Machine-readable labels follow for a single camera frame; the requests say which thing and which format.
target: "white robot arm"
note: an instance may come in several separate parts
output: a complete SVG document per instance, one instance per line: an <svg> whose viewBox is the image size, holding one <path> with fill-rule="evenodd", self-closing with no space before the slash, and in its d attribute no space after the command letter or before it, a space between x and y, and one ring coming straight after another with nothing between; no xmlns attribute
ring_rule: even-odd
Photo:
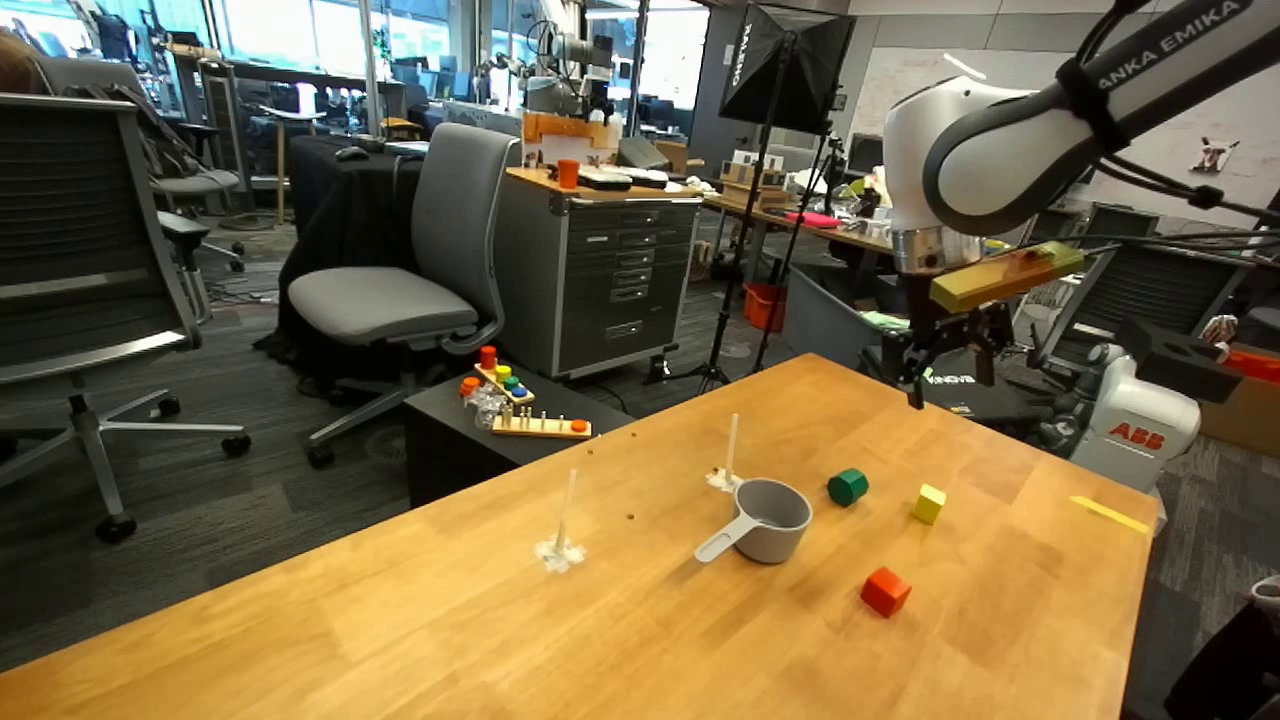
<svg viewBox="0 0 1280 720"><path fill-rule="evenodd" d="M1094 156L1274 60L1274 0L1182 0L1031 95L977 79L909 95L883 127L901 271L957 267L944 230L994 237L1024 226Z"/></svg>

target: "chair wheel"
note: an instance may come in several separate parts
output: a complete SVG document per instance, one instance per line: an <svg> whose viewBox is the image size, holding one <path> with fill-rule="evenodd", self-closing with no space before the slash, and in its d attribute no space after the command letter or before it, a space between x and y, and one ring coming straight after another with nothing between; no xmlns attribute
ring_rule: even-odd
<svg viewBox="0 0 1280 720"><path fill-rule="evenodd" d="M159 415L159 422L166 422L166 415L175 415L175 414L184 414L184 404L172 400L172 395L165 395L165 400L155 404L155 415Z"/></svg>
<svg viewBox="0 0 1280 720"><path fill-rule="evenodd" d="M308 465L313 468L326 468L331 465L331 448L308 448Z"/></svg>
<svg viewBox="0 0 1280 720"><path fill-rule="evenodd" d="M244 457L250 448L250 437L227 437L222 457Z"/></svg>
<svg viewBox="0 0 1280 720"><path fill-rule="evenodd" d="M102 543L123 543L133 533L136 533L133 517L108 517L96 526L96 540L102 540Z"/></svg>

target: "metal cabinet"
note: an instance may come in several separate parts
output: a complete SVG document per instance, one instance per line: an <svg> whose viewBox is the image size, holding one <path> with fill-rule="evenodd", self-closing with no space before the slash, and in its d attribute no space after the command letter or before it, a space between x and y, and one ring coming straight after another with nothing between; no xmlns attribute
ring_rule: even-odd
<svg viewBox="0 0 1280 720"><path fill-rule="evenodd" d="M496 271L502 354L549 377L664 358L685 306L695 195L556 192L506 178Z"/></svg>

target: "lamp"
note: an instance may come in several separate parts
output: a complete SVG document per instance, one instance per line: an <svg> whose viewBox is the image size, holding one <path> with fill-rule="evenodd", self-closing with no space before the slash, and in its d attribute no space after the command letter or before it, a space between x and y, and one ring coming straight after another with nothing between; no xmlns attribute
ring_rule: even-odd
<svg viewBox="0 0 1280 720"><path fill-rule="evenodd" d="M723 300L721 300L710 358L698 369L709 382L728 382L721 372L721 346L730 312L730 294L736 294L730 285L738 276L738 258L753 233L753 208L759 199L769 136L773 127L828 136L828 111L836 101L836 79L838 79L851 23L857 23L851 16L815 16L815 14L759 7L759 5L743 14L736 68L728 73L721 118L759 124L759 153L753 168L743 226L730 247L730 271L723 271Z"/></svg>

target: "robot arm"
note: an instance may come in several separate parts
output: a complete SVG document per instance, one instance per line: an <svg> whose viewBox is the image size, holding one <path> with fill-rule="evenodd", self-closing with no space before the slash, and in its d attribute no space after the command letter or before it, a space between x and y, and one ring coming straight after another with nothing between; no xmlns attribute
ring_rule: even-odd
<svg viewBox="0 0 1280 720"><path fill-rule="evenodd" d="M1105 153L1274 60L1274 0L1182 0L1108 54L1069 60L1052 89L1013 93L957 75L897 104L883 124L883 182L911 312L901 358L911 404L937 354L979 341L990 358L1009 337L990 312L957 322L926 300L931 276L973 261L964 237L1031 222Z"/></svg>

